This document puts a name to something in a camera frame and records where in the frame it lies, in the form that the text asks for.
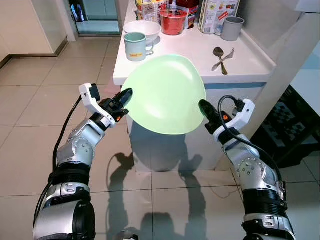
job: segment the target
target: light blue mug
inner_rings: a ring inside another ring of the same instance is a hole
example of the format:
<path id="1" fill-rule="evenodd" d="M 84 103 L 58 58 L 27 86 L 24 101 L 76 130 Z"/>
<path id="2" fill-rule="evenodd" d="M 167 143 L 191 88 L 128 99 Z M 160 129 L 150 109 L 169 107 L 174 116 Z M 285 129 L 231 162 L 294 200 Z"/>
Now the light blue mug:
<path id="1" fill-rule="evenodd" d="M 152 47 L 147 50 L 147 37 L 141 32 L 130 32 L 124 36 L 124 45 L 126 57 L 133 62 L 139 62 L 146 58 L 146 56 L 154 53 L 154 43 Z"/>

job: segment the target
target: metal utensil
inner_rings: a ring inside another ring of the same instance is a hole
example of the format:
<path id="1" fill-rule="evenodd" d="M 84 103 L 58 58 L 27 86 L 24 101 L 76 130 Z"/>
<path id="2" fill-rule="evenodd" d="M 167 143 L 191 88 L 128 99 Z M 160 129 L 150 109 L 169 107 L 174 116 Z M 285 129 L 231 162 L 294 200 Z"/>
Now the metal utensil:
<path id="1" fill-rule="evenodd" d="M 225 56 L 224 58 L 222 58 L 222 61 L 218 62 L 217 64 L 213 65 L 212 67 L 212 71 L 216 70 L 219 65 L 224 61 L 224 60 L 227 60 L 227 59 L 232 59 L 234 57 L 234 52 L 235 52 L 235 49 L 232 48 L 232 51 L 229 53 L 229 55 Z"/>
<path id="2" fill-rule="evenodd" d="M 224 63 L 222 62 L 222 58 L 221 58 L 221 57 L 224 55 L 224 51 L 223 51 L 220 47 L 217 46 L 216 48 L 214 48 L 213 54 L 220 59 L 222 74 L 223 74 L 223 75 L 228 75 L 228 72 L 227 72 L 227 70 L 226 70 L 226 68 L 225 68 L 225 65 L 224 65 Z"/>

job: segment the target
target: fork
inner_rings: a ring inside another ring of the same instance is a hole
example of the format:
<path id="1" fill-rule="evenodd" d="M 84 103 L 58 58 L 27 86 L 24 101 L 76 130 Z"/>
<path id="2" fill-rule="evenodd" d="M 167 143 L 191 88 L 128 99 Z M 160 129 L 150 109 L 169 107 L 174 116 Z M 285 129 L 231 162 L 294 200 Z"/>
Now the fork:
<path id="1" fill-rule="evenodd" d="M 227 59 L 232 59 L 234 57 L 234 52 L 235 52 L 235 49 L 232 48 L 232 51 L 229 53 L 229 55 L 225 56 L 220 62 L 218 62 L 217 64 L 215 64 L 213 67 L 212 67 L 212 70 L 211 71 L 214 71 L 216 70 L 219 65 L 224 61 L 224 60 L 227 60 Z"/>

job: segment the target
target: black cable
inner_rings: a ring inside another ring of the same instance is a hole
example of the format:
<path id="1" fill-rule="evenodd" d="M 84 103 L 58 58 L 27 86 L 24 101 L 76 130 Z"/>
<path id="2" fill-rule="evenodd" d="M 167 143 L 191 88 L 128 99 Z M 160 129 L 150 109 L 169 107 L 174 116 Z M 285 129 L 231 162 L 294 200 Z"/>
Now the black cable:
<path id="1" fill-rule="evenodd" d="M 58 148 L 59 148 L 59 145 L 61 143 L 61 140 L 65 134 L 65 131 L 66 131 L 66 128 L 67 128 L 67 125 L 68 125 L 68 122 L 72 116 L 72 114 L 74 113 L 76 107 L 78 106 L 78 104 L 80 103 L 81 101 L 81 96 L 79 96 L 79 98 L 77 99 L 77 101 L 75 102 L 75 104 L 73 105 L 71 111 L 69 112 L 68 116 L 66 117 L 66 120 L 63 124 L 63 127 L 62 127 L 62 130 L 61 130 L 61 133 L 60 133 L 60 136 L 54 146 L 54 149 L 53 149 L 53 155 L 52 155 L 52 169 L 53 169 L 53 172 L 57 169 L 57 151 L 58 151 Z M 36 204 L 36 208 L 35 208 L 35 211 L 34 211 L 34 217 L 33 217 L 33 226 L 35 225 L 36 223 L 36 220 L 37 220 L 37 217 L 40 213 L 40 209 L 41 209 L 41 205 L 46 197 L 46 194 L 50 188 L 50 186 L 52 185 L 53 183 L 53 180 L 51 179 L 50 181 L 48 181 L 47 185 L 45 186 L 45 188 L 43 189 L 41 195 L 40 195 L 40 198 Z"/>
<path id="2" fill-rule="evenodd" d="M 218 103 L 218 113 L 219 113 L 219 117 L 220 117 L 220 120 L 221 120 L 221 123 L 222 123 L 222 126 L 223 128 L 230 134 L 233 136 L 234 139 L 238 140 L 239 142 L 242 142 L 256 150 L 258 150 L 260 153 L 263 153 L 268 159 L 269 161 L 272 163 L 273 167 L 271 166 L 272 169 L 274 169 L 276 171 L 276 174 L 277 174 L 277 177 L 278 177 L 278 180 L 279 181 L 282 181 L 282 176 L 281 176 L 281 173 L 280 173 L 280 170 L 278 168 L 278 165 L 277 163 L 275 162 L 275 160 L 265 151 L 263 150 L 262 148 L 258 147 L 257 145 L 254 145 L 253 143 L 249 142 L 249 141 L 246 141 L 238 136 L 236 136 L 233 132 L 230 131 L 230 129 L 226 126 L 225 124 L 225 121 L 224 121 L 224 118 L 222 116 L 222 103 L 225 99 L 231 99 L 234 101 L 234 103 L 236 104 L 237 103 L 237 99 L 231 95 L 225 95 L 223 96 L 222 98 L 220 98 L 219 100 L 219 103 Z"/>
<path id="3" fill-rule="evenodd" d="M 76 107 L 80 103 L 80 101 L 81 101 L 81 96 L 79 96 L 78 100 L 75 102 L 75 104 L 73 105 L 71 111 L 69 112 L 69 115 L 66 117 L 66 120 L 65 120 L 65 122 L 63 124 L 63 127 L 62 127 L 62 130 L 61 130 L 60 136 L 58 138 L 58 141 L 56 142 L 56 144 L 54 146 L 53 155 L 52 155 L 52 169 L 53 169 L 53 171 L 55 171 L 57 169 L 57 151 L 58 151 L 60 142 L 61 142 L 61 140 L 62 140 L 62 138 L 63 138 L 63 136 L 65 134 L 65 130 L 67 128 L 68 122 L 69 122 L 72 114 L 74 113 Z"/>

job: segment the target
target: red lid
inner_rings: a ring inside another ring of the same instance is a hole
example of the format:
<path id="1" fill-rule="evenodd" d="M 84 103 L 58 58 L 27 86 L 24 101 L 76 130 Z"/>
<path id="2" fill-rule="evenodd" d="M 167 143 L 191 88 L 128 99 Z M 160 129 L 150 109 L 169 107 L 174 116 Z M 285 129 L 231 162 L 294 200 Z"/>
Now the red lid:
<path id="1" fill-rule="evenodd" d="M 160 15 L 167 18 L 185 18 L 188 14 L 185 11 L 182 10 L 176 10 L 176 9 L 166 9 L 161 10 Z"/>

